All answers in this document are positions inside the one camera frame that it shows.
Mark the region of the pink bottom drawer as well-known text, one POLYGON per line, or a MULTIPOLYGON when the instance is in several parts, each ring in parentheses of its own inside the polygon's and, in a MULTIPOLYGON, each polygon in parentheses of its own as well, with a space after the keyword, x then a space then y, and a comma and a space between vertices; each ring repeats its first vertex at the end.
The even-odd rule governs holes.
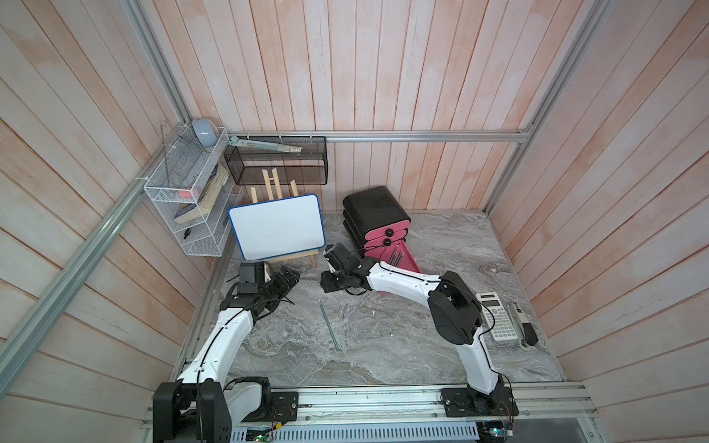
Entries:
POLYGON ((367 248, 365 256, 377 258, 406 271, 421 272, 404 239, 385 239, 380 245, 367 248))

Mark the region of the black drawer cabinet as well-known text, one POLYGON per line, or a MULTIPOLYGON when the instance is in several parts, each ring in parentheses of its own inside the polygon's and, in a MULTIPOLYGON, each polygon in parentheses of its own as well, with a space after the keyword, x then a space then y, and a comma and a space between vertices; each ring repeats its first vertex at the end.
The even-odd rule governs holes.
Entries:
POLYGON ((386 186, 356 192, 343 199, 343 225, 361 256, 367 231, 409 219, 408 213, 386 186))

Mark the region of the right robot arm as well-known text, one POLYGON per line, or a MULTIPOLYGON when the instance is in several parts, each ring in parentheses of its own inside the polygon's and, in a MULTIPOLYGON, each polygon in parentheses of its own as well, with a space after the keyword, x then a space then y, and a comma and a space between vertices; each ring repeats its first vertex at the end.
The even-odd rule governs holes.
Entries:
POLYGON ((459 274, 422 274, 367 257, 351 269, 321 273, 321 288, 326 293, 347 289, 391 293, 428 308, 438 334, 456 347, 469 389, 487 397, 501 393, 503 380, 481 339, 483 306, 459 274))

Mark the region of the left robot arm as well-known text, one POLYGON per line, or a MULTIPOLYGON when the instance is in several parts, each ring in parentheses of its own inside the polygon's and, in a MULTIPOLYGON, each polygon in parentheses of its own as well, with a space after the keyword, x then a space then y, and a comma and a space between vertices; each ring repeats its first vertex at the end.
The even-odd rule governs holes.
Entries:
POLYGON ((194 360, 175 381, 153 395, 154 442, 229 442, 244 421, 271 422, 271 429, 297 417, 297 395, 273 398, 266 377, 229 380, 228 373, 257 321, 265 319, 300 281, 287 266, 243 262, 220 304, 216 324, 194 360))

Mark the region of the book on shelf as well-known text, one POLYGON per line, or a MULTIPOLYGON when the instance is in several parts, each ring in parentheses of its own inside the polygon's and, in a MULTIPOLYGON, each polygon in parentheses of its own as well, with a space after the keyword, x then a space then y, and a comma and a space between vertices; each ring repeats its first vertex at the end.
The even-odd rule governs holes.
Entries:
POLYGON ((229 173, 221 164, 216 164, 203 192, 199 196, 198 202, 183 204, 175 214, 174 222, 184 224, 207 217, 212 211, 229 176, 229 173))

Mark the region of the green white ruler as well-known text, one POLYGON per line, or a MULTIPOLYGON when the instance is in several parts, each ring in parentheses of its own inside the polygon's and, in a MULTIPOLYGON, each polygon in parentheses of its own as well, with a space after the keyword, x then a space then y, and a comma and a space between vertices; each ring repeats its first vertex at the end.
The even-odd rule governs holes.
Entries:
POLYGON ((235 148, 243 148, 247 150, 272 151, 279 153, 301 153, 302 148, 292 145, 285 145, 277 142, 251 140, 250 138, 238 138, 230 136, 228 144, 235 148))

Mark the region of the white calculator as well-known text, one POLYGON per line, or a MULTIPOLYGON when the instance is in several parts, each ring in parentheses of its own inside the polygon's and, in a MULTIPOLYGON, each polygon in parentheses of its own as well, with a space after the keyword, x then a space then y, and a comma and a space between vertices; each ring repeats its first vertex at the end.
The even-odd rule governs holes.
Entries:
POLYGON ((483 315, 493 341, 511 343, 520 339, 497 293, 477 293, 476 299, 483 306, 483 315))

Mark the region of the grey round speaker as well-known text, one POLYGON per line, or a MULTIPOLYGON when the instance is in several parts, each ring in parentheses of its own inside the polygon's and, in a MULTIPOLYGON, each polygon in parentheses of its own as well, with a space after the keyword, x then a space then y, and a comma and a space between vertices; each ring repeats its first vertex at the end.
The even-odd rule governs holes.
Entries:
POLYGON ((205 150, 212 149, 218 141, 218 130, 209 118, 197 118, 191 122, 195 136, 205 150))

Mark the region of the grey stapler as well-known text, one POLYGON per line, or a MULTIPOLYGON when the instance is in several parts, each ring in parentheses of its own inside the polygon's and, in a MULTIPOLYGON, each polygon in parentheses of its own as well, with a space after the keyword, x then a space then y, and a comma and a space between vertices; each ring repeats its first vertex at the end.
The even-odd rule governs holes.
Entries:
POLYGON ((508 313, 522 347, 535 347, 539 342, 537 332, 522 308, 516 303, 509 303, 508 313))

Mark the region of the white board blue frame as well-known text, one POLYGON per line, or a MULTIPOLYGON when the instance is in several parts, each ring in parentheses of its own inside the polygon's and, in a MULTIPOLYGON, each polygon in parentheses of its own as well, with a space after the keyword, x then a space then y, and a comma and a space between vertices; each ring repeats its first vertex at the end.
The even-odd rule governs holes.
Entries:
POLYGON ((228 217, 243 260, 268 260, 326 245, 314 194, 234 207, 228 217))

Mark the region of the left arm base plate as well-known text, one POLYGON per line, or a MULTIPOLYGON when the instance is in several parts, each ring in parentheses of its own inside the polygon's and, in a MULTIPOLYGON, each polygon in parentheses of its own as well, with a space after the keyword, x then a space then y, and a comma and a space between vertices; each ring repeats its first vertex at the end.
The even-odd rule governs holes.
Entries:
POLYGON ((260 407, 247 415, 243 423, 295 421, 298 415, 298 401, 297 391, 277 391, 268 394, 260 407))

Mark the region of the black mesh wall basket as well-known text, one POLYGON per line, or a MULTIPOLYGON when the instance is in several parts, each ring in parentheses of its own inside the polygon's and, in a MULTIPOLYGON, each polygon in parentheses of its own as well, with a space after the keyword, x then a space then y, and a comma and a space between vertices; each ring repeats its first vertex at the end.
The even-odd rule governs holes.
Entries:
POLYGON ((326 138, 315 136, 244 136, 251 140, 277 142, 301 147, 301 153, 279 153, 272 151, 235 148, 227 143, 223 156, 225 162, 240 186, 260 186, 264 184, 261 170, 278 170, 281 182, 295 180, 301 186, 324 186, 328 183, 329 158, 326 138))

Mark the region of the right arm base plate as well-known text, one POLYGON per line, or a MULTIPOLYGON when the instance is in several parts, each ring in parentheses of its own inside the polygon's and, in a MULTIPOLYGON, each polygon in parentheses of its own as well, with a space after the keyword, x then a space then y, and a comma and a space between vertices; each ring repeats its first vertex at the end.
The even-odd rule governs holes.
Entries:
POLYGON ((442 389, 441 404, 449 418, 519 415, 511 389, 503 386, 490 394, 482 394, 471 388, 442 389))

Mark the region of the aluminium mounting rail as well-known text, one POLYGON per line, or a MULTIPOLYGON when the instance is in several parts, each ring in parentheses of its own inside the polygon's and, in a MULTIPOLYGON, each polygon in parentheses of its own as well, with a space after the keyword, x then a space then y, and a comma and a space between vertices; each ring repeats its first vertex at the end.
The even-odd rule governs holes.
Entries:
POLYGON ((608 442, 585 387, 514 383, 517 417, 446 416, 441 390, 460 385, 286 388, 299 393, 297 420, 240 423, 229 442, 608 442))

